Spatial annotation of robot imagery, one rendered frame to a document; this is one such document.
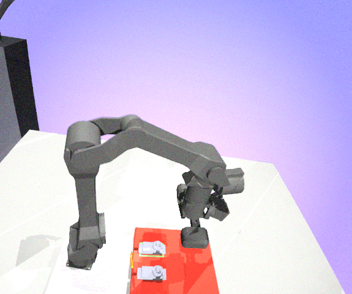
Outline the red flat deck plate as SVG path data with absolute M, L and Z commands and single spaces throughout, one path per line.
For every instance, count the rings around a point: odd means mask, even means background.
M 219 294 L 210 243 L 184 248 L 181 230 L 135 227 L 130 294 Z M 139 254 L 139 243 L 160 241 L 165 255 Z

